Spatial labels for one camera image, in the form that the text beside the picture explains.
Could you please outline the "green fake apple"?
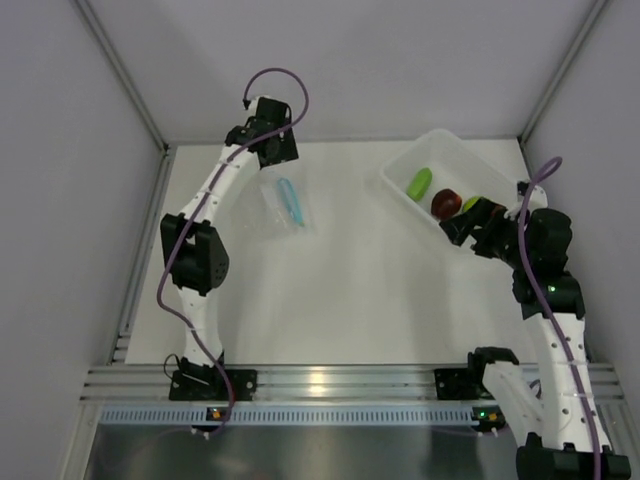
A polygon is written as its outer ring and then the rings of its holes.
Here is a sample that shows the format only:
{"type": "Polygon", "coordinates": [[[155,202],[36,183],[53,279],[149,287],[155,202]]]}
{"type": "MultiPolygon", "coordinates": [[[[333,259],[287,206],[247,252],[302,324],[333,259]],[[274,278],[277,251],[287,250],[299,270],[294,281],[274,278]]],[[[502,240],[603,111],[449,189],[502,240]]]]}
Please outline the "green fake apple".
{"type": "Polygon", "coordinates": [[[480,199],[480,196],[473,196],[468,198],[462,205],[462,212],[466,213],[467,211],[469,211],[480,199]]]}

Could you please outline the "red fake apple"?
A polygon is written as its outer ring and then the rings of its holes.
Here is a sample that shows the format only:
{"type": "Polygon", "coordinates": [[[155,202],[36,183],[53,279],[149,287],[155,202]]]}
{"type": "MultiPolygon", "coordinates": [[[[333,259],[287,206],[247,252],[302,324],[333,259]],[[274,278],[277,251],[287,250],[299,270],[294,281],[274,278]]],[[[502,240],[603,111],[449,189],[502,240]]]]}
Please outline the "red fake apple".
{"type": "Polygon", "coordinates": [[[455,216],[462,207],[462,198],[451,189],[442,189],[435,194],[431,202],[431,214],[438,220],[447,220],[455,216]]]}

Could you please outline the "green fake food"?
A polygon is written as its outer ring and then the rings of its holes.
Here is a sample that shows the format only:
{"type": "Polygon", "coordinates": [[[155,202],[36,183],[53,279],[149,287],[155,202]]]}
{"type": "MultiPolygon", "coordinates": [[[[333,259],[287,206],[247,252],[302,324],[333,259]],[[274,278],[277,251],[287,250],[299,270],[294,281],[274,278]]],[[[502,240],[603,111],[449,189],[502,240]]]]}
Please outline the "green fake food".
{"type": "Polygon", "coordinates": [[[418,170],[406,189],[407,196],[414,202],[421,201],[433,180],[433,172],[430,168],[424,167],[418,170]]]}

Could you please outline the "clear zip top bag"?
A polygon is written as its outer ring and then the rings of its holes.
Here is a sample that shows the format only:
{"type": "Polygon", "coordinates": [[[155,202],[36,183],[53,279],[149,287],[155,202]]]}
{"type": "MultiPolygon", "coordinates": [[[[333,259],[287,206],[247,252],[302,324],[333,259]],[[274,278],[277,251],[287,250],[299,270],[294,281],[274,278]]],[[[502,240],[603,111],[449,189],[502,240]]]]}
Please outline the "clear zip top bag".
{"type": "Polygon", "coordinates": [[[255,180],[252,225],[260,239],[311,237],[316,225],[304,167],[280,165],[261,170],[255,180]]]}

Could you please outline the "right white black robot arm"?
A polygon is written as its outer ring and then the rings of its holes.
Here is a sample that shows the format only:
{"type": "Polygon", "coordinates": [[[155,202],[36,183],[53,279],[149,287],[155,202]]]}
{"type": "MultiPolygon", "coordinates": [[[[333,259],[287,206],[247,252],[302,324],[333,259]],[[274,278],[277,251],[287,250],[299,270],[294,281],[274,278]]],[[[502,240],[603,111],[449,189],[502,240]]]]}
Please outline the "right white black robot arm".
{"type": "Polygon", "coordinates": [[[506,347],[478,347],[468,355],[466,382],[492,396],[517,444],[520,479],[628,479],[631,462],[615,452],[596,409],[585,348],[585,305],[566,268],[570,218],[550,208],[511,216],[480,198],[439,223],[449,241],[472,242],[474,254],[512,270],[519,304],[538,364],[535,392],[506,347]]]}

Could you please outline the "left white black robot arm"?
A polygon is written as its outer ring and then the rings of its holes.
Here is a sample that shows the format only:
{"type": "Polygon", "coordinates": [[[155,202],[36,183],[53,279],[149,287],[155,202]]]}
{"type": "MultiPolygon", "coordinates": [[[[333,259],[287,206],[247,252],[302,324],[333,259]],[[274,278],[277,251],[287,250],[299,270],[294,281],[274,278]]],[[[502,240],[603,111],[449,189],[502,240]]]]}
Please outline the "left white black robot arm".
{"type": "Polygon", "coordinates": [[[244,106],[249,113],[246,123],[227,134],[201,188],[179,213],[167,214],[160,222],[160,282],[172,282],[181,301],[179,309],[162,308],[186,326],[185,349],[171,378],[173,401],[229,399],[233,385],[222,370],[218,297],[230,258],[216,224],[261,169],[299,157],[287,103],[259,96],[244,106]]]}

